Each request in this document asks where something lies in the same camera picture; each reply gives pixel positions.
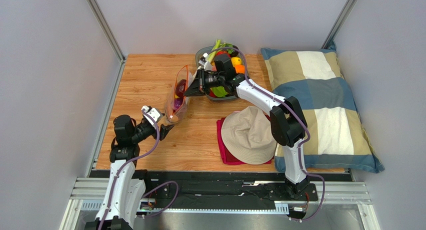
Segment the orange carrot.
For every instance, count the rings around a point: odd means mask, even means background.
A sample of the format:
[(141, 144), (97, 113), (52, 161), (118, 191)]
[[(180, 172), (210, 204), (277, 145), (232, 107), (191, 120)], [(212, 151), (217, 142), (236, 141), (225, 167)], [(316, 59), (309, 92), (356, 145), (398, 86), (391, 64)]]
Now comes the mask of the orange carrot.
[(165, 114), (166, 120), (171, 124), (178, 123), (183, 118), (180, 111), (174, 111), (173, 109), (167, 109)]

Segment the purple onion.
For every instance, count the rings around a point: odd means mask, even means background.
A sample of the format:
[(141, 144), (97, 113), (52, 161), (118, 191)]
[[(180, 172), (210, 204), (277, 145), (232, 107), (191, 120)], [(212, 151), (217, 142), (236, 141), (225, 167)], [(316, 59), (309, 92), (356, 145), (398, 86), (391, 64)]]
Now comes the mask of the purple onion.
[(174, 95), (176, 94), (177, 96), (179, 96), (179, 99), (173, 101), (173, 109), (174, 111), (178, 110), (181, 105), (183, 104), (183, 99), (184, 99), (184, 92), (185, 92), (185, 88), (186, 88), (186, 84), (187, 84), (187, 80), (186, 79), (182, 79), (180, 80), (174, 90)]

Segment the clear zip top bag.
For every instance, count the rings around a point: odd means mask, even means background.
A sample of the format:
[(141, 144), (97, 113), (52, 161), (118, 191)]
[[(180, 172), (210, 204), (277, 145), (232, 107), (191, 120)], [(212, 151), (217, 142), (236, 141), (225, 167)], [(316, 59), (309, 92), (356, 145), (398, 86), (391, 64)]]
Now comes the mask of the clear zip top bag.
[(184, 92), (192, 84), (194, 80), (188, 65), (185, 65), (179, 70), (176, 75), (174, 85), (165, 102), (164, 110), (167, 122), (176, 124), (181, 121), (188, 110), (189, 97), (184, 96)]

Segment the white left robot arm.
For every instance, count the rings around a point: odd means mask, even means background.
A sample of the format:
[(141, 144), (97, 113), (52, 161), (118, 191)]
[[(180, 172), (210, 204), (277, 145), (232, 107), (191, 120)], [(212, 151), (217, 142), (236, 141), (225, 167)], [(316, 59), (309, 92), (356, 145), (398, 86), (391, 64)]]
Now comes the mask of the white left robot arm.
[(134, 178), (140, 155), (139, 143), (149, 137), (157, 146), (173, 125), (159, 125), (164, 116), (156, 108), (145, 106), (140, 123), (129, 115), (120, 115), (113, 121), (115, 138), (111, 143), (110, 172), (102, 205), (95, 220), (85, 224), (86, 230), (132, 230), (146, 192), (144, 179)]

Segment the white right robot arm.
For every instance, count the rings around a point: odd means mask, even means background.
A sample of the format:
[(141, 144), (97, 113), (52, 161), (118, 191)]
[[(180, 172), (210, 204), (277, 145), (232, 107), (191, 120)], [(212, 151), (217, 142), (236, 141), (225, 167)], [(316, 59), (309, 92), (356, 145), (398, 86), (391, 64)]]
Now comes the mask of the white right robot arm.
[(237, 65), (227, 54), (213, 58), (216, 70), (211, 69), (207, 54), (195, 74), (187, 67), (183, 80), (177, 80), (165, 104), (165, 115), (170, 123), (183, 118), (190, 97), (207, 96), (211, 88), (223, 87), (227, 93), (246, 100), (269, 116), (269, 132), (282, 146), (285, 162), (285, 181), (291, 195), (299, 195), (310, 181), (303, 157), (305, 140), (310, 138), (307, 123), (299, 101), (284, 98), (260, 87), (246, 72), (238, 73)]

